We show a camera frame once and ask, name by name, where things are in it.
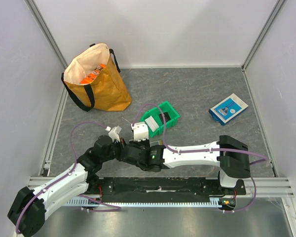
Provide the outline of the green plastic bin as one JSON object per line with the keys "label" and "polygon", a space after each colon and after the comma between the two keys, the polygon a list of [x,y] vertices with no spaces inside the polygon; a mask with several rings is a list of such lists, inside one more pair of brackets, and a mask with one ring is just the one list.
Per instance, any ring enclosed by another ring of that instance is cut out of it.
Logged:
{"label": "green plastic bin", "polygon": [[[165,121],[166,128],[170,128],[176,125],[178,119],[180,118],[179,113],[170,104],[169,101],[164,101],[158,105],[162,110]],[[164,121],[160,110],[154,107],[146,111],[140,118],[140,122],[145,122],[148,126],[149,137],[152,138],[157,135],[162,135],[164,130]]]}

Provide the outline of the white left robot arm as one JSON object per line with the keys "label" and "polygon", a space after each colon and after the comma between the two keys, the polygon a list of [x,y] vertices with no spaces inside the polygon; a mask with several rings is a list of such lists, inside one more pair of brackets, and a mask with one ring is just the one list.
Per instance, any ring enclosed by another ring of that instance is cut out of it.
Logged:
{"label": "white left robot arm", "polygon": [[31,237],[48,217],[73,197],[98,190],[96,173],[104,162],[118,159],[125,148],[123,139],[100,136],[93,147],[86,150],[63,173],[34,189],[20,189],[7,214],[18,235]]}

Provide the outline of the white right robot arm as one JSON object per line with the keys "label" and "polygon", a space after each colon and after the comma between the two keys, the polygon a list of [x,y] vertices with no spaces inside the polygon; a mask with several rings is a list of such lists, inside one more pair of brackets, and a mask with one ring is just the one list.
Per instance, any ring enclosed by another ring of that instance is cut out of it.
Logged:
{"label": "white right robot arm", "polygon": [[216,188],[224,195],[233,190],[239,179],[251,177],[248,146],[228,135],[196,146],[145,146],[131,142],[122,148],[118,160],[150,172],[187,165],[219,167]]}

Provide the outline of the white card stack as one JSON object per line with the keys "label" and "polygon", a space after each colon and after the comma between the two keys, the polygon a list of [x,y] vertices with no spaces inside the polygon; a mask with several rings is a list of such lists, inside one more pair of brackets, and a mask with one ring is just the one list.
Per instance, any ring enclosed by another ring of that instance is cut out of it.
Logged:
{"label": "white card stack", "polygon": [[146,118],[145,123],[148,125],[152,132],[155,132],[159,128],[158,123],[152,116]]}

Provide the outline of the small black device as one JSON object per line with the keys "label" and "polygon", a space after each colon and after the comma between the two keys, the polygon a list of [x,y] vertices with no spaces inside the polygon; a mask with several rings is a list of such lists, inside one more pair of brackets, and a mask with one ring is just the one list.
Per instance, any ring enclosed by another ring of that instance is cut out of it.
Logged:
{"label": "small black device", "polygon": [[171,120],[168,112],[164,112],[163,114],[159,114],[158,116],[159,116],[162,123],[164,123],[163,119],[165,119],[166,122]]}

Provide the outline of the brown tote bag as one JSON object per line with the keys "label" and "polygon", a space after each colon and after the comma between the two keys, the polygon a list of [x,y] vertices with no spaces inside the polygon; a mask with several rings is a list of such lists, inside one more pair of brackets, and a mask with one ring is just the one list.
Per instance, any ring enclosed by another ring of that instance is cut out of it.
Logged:
{"label": "brown tote bag", "polygon": [[[80,82],[100,64],[106,67],[90,84]],[[61,81],[72,101],[83,111],[98,109],[124,111],[132,98],[120,75],[114,50],[105,43],[92,44],[76,56],[61,75]]]}

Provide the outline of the orange snack packet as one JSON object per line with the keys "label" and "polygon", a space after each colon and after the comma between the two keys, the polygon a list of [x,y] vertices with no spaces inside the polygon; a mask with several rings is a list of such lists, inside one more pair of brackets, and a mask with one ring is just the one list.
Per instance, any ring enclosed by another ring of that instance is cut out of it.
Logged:
{"label": "orange snack packet", "polygon": [[89,75],[87,75],[80,84],[90,84],[99,75],[99,73],[106,67],[104,64],[100,64],[95,70],[93,70]]}

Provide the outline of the blue white box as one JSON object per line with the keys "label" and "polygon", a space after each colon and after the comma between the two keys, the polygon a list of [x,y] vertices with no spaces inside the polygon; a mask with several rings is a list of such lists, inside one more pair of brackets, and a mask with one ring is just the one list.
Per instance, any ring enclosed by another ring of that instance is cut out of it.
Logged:
{"label": "blue white box", "polygon": [[248,108],[242,99],[232,93],[224,100],[209,109],[211,117],[224,126]]}

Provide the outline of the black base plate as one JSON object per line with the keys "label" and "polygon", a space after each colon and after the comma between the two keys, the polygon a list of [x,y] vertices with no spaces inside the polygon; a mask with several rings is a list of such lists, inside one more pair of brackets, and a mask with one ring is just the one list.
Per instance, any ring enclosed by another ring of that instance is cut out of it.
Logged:
{"label": "black base plate", "polygon": [[176,191],[206,196],[245,195],[243,180],[234,188],[224,188],[217,178],[205,177],[104,177],[89,184],[88,194],[116,195],[124,192]]}

